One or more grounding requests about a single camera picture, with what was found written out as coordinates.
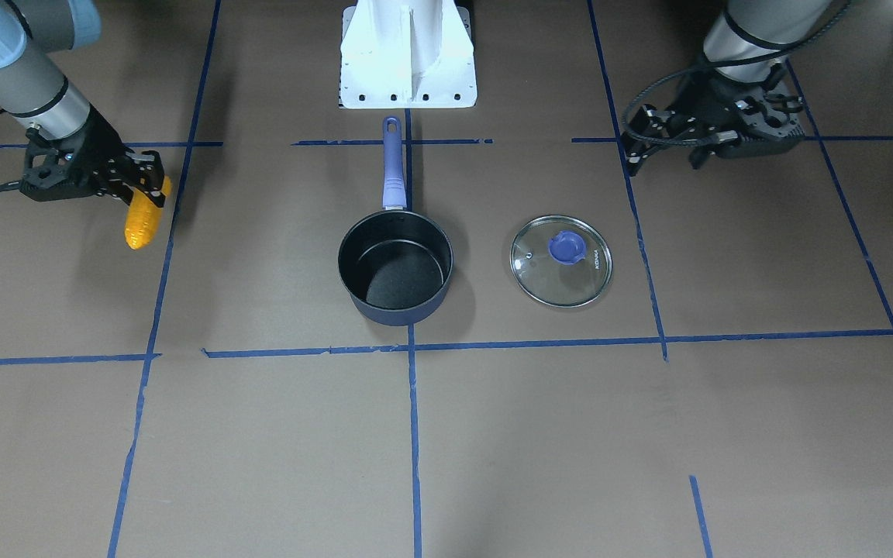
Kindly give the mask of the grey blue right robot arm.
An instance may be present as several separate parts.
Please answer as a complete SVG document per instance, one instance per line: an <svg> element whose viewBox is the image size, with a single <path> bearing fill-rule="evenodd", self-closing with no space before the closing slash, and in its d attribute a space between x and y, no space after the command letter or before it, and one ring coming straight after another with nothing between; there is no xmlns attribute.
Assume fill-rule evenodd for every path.
<svg viewBox="0 0 893 558"><path fill-rule="evenodd" d="M160 155L125 145L50 56L101 34L92 1L0 1L0 109L28 138L22 176L10 188L37 202L110 195L163 208Z"/></svg>

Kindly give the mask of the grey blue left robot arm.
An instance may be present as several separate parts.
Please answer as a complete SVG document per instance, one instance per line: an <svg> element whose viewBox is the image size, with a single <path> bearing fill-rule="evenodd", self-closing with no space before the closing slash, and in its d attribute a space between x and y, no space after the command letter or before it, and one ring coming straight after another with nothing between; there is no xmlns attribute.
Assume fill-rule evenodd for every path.
<svg viewBox="0 0 893 558"><path fill-rule="evenodd" d="M850 1L729 1L683 70L645 86L622 113L625 166L636 176L656 153L688 151L691 168L712 157L771 157L804 140L803 98L784 79L792 53L826 35Z"/></svg>

